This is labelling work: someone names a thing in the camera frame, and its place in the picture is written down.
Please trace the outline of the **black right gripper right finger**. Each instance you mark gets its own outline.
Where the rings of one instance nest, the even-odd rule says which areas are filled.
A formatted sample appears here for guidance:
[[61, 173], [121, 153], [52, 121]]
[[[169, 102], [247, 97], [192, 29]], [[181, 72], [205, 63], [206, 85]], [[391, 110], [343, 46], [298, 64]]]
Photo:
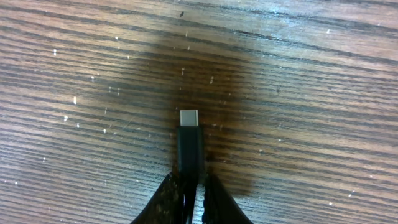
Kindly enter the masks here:
[[213, 174], [206, 177], [203, 208], [204, 224], [252, 224], [220, 179]]

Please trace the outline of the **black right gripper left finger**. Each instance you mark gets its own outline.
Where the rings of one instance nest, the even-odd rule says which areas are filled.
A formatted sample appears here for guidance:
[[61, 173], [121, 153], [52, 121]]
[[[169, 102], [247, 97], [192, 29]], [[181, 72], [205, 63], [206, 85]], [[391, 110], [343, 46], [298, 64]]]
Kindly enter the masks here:
[[184, 200], [182, 180], [170, 172], [131, 224], [183, 224]]

